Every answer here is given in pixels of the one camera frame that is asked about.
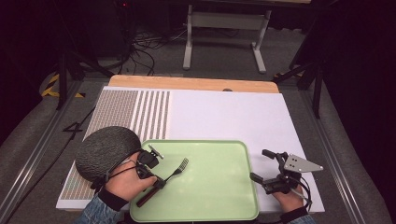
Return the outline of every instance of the person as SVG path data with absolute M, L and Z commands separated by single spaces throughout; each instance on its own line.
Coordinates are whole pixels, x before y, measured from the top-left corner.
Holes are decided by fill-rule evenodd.
M 120 173 L 135 166 L 138 153 L 132 155 L 128 162 L 118 166 L 113 174 Z M 95 194 L 87 204 L 81 215 L 74 223 L 97 223 L 109 224 L 117 223 L 120 219 L 121 208 L 137 196 L 142 190 L 152 186 L 157 181 L 156 176 L 140 179 L 134 169 L 121 172 L 119 175 L 111 177 L 99 193 Z M 303 193 L 301 186 L 297 191 Z M 289 224 L 312 224 L 315 220 L 307 214 L 304 207 L 304 200 L 289 192 L 284 194 L 276 192 L 273 194 L 279 201 L 284 214 L 280 217 L 283 223 Z

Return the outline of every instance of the gray carpet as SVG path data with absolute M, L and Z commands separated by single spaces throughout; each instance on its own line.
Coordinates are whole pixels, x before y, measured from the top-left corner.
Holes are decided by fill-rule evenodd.
M 145 49 L 145 52 L 149 53 L 155 60 L 154 71 L 156 75 L 270 80 L 274 74 L 288 71 L 289 63 L 304 39 L 304 36 L 298 31 L 269 29 L 262 45 L 262 57 L 267 67 L 267 74 L 261 75 L 257 71 L 254 56 L 248 44 L 249 39 L 256 36 L 255 33 L 241 32 L 233 38 L 225 37 L 213 30 L 198 30 L 194 34 L 196 36 L 194 37 L 191 69 L 189 71 L 182 70 L 184 40 L 173 41 L 160 49 Z M 218 43 L 213 44 L 213 39 L 211 43 L 203 36 L 211 36 Z M 228 44 L 229 39 L 232 39 L 233 42 L 236 39 L 236 42 L 241 44 Z M 146 54 L 140 53 L 134 55 L 134 58 L 147 66 L 152 64 L 151 59 Z M 121 73 L 132 75 L 134 72 L 144 75 L 149 71 L 144 65 L 138 64 L 136 68 L 134 67 L 135 64 L 130 60 L 122 67 Z M 118 72 L 118 70 L 119 68 L 113 69 L 113 72 Z M 66 108 L 59 125 L 53 132 L 53 136 L 48 140 L 45 154 L 32 173 L 26 189 L 29 189 L 37 181 L 64 147 L 71 133 L 63 132 L 63 128 L 75 121 L 81 122 L 83 120 L 94 107 L 100 90 L 107 82 L 108 78 L 96 73 L 89 73 L 80 83 L 78 92 L 86 93 L 86 97 L 73 98 Z M 315 120 L 312 119 L 313 115 L 310 107 L 304 103 L 307 97 L 311 97 L 312 90 L 298 91 L 295 82 L 295 77 L 290 78 L 280 83 L 279 89 L 285 97 L 306 157 L 325 167 L 324 171 L 314 173 L 314 177 L 326 212 L 314 214 L 314 219 L 317 223 L 332 224 L 391 223 L 383 199 L 361 166 L 325 86 L 320 102 L 319 113 L 321 119 Z M 52 116 L 58 113 L 55 111 L 56 105 L 57 98 L 44 97 L 40 105 L 21 122 L 1 146 L 0 185 L 2 188 L 0 189 L 0 199 L 2 201 L 6 198 L 23 165 L 29 159 L 42 133 L 46 131 Z M 55 204 L 88 124 L 89 120 L 83 124 L 83 132 L 78 133 L 76 138 L 71 141 L 59 160 L 55 162 L 52 169 L 21 204 L 9 223 L 71 223 L 79 215 L 79 212 L 57 210 Z M 328 144 L 332 147 L 334 157 L 342 168 L 346 181 L 353 192 L 353 199 L 356 200 L 361 212 L 355 215 L 362 217 L 364 222 L 356 221 L 359 219 L 353 218 L 353 212 L 348 212 L 343 197 L 343 189 L 337 184 L 337 178 L 334 178 L 336 174 L 331 169 L 329 159 L 326 156 L 326 145 L 323 144 L 323 139 L 318 134 L 318 125 L 323 127 Z M 277 216 L 278 214 L 263 214 L 260 215 L 260 220 L 275 221 Z

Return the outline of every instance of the striped pattern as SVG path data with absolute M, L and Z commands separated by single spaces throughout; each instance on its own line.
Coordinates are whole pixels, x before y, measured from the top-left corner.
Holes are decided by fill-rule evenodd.
M 84 139 L 108 126 L 133 130 L 140 141 L 165 139 L 170 91 L 126 91 L 104 89 L 96 104 Z M 91 182 L 82 178 L 73 163 L 60 200 L 90 200 Z

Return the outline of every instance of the dark background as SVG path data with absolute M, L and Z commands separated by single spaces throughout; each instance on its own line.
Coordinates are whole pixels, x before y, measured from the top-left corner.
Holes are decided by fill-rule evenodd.
M 54 2 L 61 6 L 61 10 L 58 11 Z M 7 0 L 3 3 L 0 8 L 0 143 L 41 101 L 38 88 L 44 78 L 57 69 L 60 42 L 91 59 L 102 55 L 118 57 L 125 50 L 117 44 L 106 45 L 106 49 L 95 46 L 90 39 L 92 30 L 84 23 L 87 21 L 84 12 L 80 11 L 82 8 L 73 1 L 32 3 Z M 160 23 L 162 33 L 184 22 L 185 6 L 163 5 L 163 8 L 168 11 L 159 16 L 173 16 Z M 348 4 L 340 1 L 336 8 L 342 9 L 340 14 L 317 18 L 296 62 L 307 63 L 322 50 L 331 49 L 322 66 L 324 81 L 361 162 L 380 190 L 394 220 L 395 211 L 391 204 L 396 197 L 390 183 L 395 171 L 391 154 L 396 143 L 396 89 L 393 87 L 396 6 L 394 1 L 366 0 Z M 114 19 L 114 13 L 117 10 L 107 16 Z M 64 15 L 65 20 L 62 21 L 59 15 Z M 310 14 L 301 16 L 279 11 L 273 12 L 270 26 L 307 31 L 313 21 Z M 71 27 L 67 34 L 62 28 L 65 24 Z M 125 41 L 125 30 L 117 20 L 104 27 L 104 34 L 115 34 L 111 37 L 114 43 L 120 43 L 117 41 L 120 39 Z

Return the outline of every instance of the denim sleeve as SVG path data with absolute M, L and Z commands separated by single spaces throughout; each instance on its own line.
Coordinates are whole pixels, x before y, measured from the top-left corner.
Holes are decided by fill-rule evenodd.
M 92 200 L 87 204 L 82 211 L 81 216 L 75 220 L 75 224 L 92 223 L 92 224 L 110 224 L 117 223 L 120 219 L 120 212 L 117 212 L 108 207 L 95 194 Z
M 303 217 L 298 217 L 288 224 L 316 224 L 316 222 L 311 216 L 306 215 Z

